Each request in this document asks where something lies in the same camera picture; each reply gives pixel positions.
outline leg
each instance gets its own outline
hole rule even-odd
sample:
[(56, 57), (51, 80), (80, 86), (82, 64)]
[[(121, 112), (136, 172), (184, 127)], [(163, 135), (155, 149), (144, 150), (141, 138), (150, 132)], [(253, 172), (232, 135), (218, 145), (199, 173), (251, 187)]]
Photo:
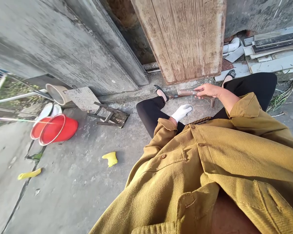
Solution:
[[(136, 106), (138, 115), (147, 129), (149, 135), (153, 138), (154, 131), (157, 126), (157, 121), (159, 118), (169, 119), (169, 116), (161, 111), (165, 106), (165, 101), (163, 97), (155, 97), (148, 100), (139, 102)], [(178, 122), (178, 132), (181, 133), (185, 125)]]
[[(277, 76), (275, 74), (261, 72), (228, 81), (224, 84), (224, 88), (231, 91), (236, 96), (254, 92), (261, 108), (263, 111), (266, 111), (274, 94), (276, 85)], [(225, 108), (221, 109), (211, 119), (228, 119)]]

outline white glove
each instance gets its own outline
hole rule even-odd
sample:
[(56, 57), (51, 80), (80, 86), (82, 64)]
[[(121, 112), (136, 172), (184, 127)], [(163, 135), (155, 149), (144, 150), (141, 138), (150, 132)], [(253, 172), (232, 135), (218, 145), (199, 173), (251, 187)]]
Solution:
[(191, 114), (191, 111), (193, 110), (193, 106), (190, 104), (185, 104), (180, 106), (174, 114), (172, 114), (172, 118), (175, 119), (176, 122), (179, 122), (184, 117)]

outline hand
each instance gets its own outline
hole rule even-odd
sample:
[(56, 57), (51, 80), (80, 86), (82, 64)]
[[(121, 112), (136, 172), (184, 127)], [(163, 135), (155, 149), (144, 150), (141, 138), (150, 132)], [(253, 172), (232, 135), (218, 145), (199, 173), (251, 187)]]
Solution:
[(180, 106), (174, 114), (172, 114), (172, 118), (179, 122), (184, 117), (191, 114), (193, 107), (190, 104)]
[(197, 88), (195, 88), (194, 90), (195, 91), (199, 91), (196, 96), (199, 98), (199, 99), (204, 99), (204, 97), (201, 97), (203, 95), (207, 95), (207, 96), (212, 96), (214, 98), (219, 98), (221, 92), (223, 91), (224, 88), (222, 87), (219, 87), (219, 86), (215, 86), (213, 84), (209, 84), (209, 83), (206, 83), (206, 84), (203, 84)]

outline knee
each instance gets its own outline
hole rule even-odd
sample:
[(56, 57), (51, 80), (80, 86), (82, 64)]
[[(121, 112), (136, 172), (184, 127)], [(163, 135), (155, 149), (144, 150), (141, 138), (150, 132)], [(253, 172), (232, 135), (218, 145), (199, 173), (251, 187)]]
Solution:
[(146, 105), (147, 105), (146, 100), (143, 100), (143, 101), (137, 103), (137, 105), (136, 105), (137, 112), (139, 113), (142, 110), (144, 110), (146, 108)]
[(271, 84), (276, 84), (277, 85), (277, 76), (276, 74), (274, 73), (271, 73), (271, 72), (261, 72), (261, 73), (258, 73), (260, 74), (260, 79), (261, 80), (265, 80)]

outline red bucket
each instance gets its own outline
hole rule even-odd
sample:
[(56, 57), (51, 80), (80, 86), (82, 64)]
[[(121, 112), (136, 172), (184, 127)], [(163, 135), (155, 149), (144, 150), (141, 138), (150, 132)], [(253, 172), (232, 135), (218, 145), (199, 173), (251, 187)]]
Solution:
[(42, 146), (52, 142), (69, 140), (77, 131), (78, 122), (64, 114), (54, 116), (42, 130), (39, 143)]
[(44, 127), (47, 125), (47, 123), (52, 119), (52, 117), (48, 116), (43, 119), (41, 119), (38, 123), (33, 126), (32, 131), (30, 132), (30, 137), (33, 140), (36, 140), (40, 137), (40, 134)]

